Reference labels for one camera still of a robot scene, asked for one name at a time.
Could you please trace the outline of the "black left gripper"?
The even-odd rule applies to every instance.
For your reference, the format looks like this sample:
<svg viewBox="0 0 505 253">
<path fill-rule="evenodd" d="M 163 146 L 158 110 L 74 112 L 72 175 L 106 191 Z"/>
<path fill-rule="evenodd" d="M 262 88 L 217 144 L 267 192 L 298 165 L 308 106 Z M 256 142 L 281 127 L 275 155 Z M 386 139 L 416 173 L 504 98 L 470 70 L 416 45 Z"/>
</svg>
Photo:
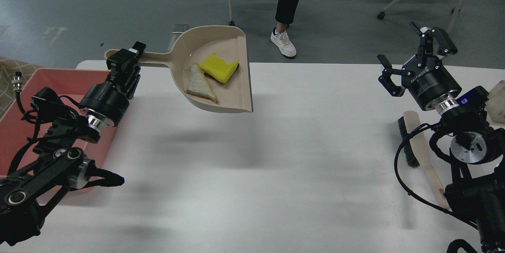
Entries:
<svg viewBox="0 0 505 253">
<path fill-rule="evenodd" d="M 99 113 L 108 120 L 109 126 L 117 127 L 140 81 L 138 63 L 145 49 L 146 44 L 136 41 L 132 48 L 121 49 L 108 57 L 107 81 L 94 84 L 79 102 L 79 108 Z"/>
</svg>

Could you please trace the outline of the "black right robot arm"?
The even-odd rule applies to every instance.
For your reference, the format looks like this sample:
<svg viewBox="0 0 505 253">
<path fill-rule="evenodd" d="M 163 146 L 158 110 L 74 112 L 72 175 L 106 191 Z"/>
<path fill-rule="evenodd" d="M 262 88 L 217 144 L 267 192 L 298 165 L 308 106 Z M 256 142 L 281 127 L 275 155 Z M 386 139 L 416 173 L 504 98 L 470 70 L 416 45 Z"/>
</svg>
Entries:
<svg viewBox="0 0 505 253">
<path fill-rule="evenodd" d="M 418 52 L 401 69 L 379 54 L 383 69 L 378 80 L 391 96 L 408 90 L 420 109 L 437 111 L 440 121 L 408 124 L 406 114 L 398 120 L 397 181 L 407 195 L 478 230 L 482 252 L 503 253 L 504 129 L 487 122 L 487 90 L 477 86 L 461 95 L 462 88 L 443 66 L 442 59 L 457 52 L 447 32 L 410 26 L 420 38 Z M 402 150 L 410 167 L 424 170 L 437 204 L 413 192 L 400 177 Z"/>
</svg>

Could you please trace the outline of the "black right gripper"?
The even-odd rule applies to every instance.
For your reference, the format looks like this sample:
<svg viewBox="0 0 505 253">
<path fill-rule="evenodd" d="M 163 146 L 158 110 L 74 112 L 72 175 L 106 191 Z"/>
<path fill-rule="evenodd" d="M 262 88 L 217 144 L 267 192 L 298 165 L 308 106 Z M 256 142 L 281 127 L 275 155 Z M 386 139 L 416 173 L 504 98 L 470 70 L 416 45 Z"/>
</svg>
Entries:
<svg viewBox="0 0 505 253">
<path fill-rule="evenodd" d="M 457 54 L 458 48 L 442 28 L 418 28 L 414 22 L 410 22 L 410 27 L 420 37 L 417 54 L 402 69 L 393 68 L 385 55 L 377 55 L 383 66 L 378 81 L 391 96 L 402 97 L 405 89 L 408 89 L 423 111 L 433 110 L 433 100 L 445 94 L 456 97 L 462 91 L 458 82 L 442 65 L 442 60 Z M 402 77 L 402 86 L 393 82 L 392 75 Z"/>
</svg>

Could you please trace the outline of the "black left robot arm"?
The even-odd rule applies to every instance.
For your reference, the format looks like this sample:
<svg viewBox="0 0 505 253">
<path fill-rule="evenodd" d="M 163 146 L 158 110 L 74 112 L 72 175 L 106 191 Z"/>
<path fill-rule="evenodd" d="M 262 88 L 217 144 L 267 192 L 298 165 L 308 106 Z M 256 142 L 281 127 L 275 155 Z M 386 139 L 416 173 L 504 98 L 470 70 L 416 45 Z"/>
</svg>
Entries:
<svg viewBox="0 0 505 253">
<path fill-rule="evenodd" d="M 14 246 L 40 235 L 45 218 L 71 191 L 124 183 L 119 174 L 100 169 L 77 140 L 96 144 L 106 126 L 117 127 L 140 80 L 139 61 L 146 44 L 137 41 L 107 60 L 108 75 L 94 84 L 73 107 L 49 87 L 31 97 L 31 109 L 21 102 L 22 73 L 11 81 L 22 120 L 34 125 L 32 137 L 14 155 L 1 179 L 1 242 Z"/>
</svg>

